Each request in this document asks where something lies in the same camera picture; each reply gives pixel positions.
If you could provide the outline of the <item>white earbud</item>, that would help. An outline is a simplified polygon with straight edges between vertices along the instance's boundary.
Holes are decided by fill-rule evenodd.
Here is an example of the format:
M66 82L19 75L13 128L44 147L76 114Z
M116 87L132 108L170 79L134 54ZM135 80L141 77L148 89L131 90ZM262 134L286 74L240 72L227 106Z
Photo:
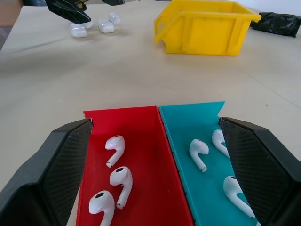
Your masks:
M223 145L223 143L225 143L225 139L224 139L223 133L220 129L216 129L213 131L212 143L221 153L223 153L228 158L230 157L227 147Z
M245 213L250 218L255 218L255 215L251 207L242 201L238 194L242 194L243 191L234 176L227 176L223 182L223 189L227 198L238 207L243 213Z
M207 144L200 139L194 139L194 140L192 140L192 142L190 144L189 153L190 153L192 160L197 165L197 167L202 172L205 172L207 170L207 167L198 155L199 154L203 154L203 155L209 154L209 147L207 146Z
M116 207L120 210L124 209L133 186L133 177L130 169L122 166L114 170L110 174L110 184L112 186L123 186Z
M121 158L125 151L125 140L123 136L113 136L105 143L106 150L115 150L116 152L106 162L107 167L111 168Z
M107 190L98 192L90 199L88 210L90 214L94 215L104 212L100 226L110 226L115 212L115 201L112 194Z

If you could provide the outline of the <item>teal plastic tray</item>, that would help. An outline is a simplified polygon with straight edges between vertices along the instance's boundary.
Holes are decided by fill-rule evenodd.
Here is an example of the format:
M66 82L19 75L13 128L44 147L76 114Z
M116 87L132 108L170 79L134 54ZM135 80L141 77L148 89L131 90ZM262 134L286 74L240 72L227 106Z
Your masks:
M212 143L212 133L219 129L219 112L224 102L160 106L168 141L195 226L257 226L225 195L223 182L234 171L230 159ZM209 147L199 157L207 167L202 172L189 153L194 139Z

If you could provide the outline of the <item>black plastic bag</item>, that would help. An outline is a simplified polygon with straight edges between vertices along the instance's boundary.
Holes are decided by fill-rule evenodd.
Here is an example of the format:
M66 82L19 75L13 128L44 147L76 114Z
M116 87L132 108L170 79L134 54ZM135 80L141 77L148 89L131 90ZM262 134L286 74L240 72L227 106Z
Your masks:
M257 31L295 38L301 26L301 16L274 12L260 12L259 15L258 22L250 23L250 27Z

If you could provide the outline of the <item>red plastic tray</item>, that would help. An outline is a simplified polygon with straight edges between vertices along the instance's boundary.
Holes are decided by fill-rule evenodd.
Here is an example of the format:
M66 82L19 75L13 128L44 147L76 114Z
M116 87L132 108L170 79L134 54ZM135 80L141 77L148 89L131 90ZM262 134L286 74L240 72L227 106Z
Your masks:
M172 151L156 106L85 111L92 119L85 170L79 191L76 226L99 226L103 214L88 211L90 199L109 191L115 200L121 186L110 184L110 174L121 166L133 175L133 187L124 209L115 209L111 226L194 226ZM123 136L125 151L109 168L116 152L106 141Z

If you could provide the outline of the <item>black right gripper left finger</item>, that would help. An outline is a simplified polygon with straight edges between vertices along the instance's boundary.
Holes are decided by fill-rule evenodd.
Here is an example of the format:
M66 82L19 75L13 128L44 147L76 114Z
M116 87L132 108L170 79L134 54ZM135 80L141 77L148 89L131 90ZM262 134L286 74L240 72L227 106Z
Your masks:
M93 123L53 130L0 192L0 226L66 226L82 181Z

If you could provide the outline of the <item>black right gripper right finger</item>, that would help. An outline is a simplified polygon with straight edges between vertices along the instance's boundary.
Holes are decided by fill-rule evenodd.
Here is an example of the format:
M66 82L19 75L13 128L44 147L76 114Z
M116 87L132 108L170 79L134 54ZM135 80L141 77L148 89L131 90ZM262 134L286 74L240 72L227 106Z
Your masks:
M221 117L236 179L261 226L301 226L301 161L268 129Z

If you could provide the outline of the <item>yellow plastic bin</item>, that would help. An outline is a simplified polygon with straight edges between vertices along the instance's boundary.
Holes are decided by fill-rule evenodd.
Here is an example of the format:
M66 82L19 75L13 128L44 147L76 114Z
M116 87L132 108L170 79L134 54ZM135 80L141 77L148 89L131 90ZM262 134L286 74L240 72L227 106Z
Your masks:
M237 56L252 21L261 15L227 0L172 0L154 22L166 52Z

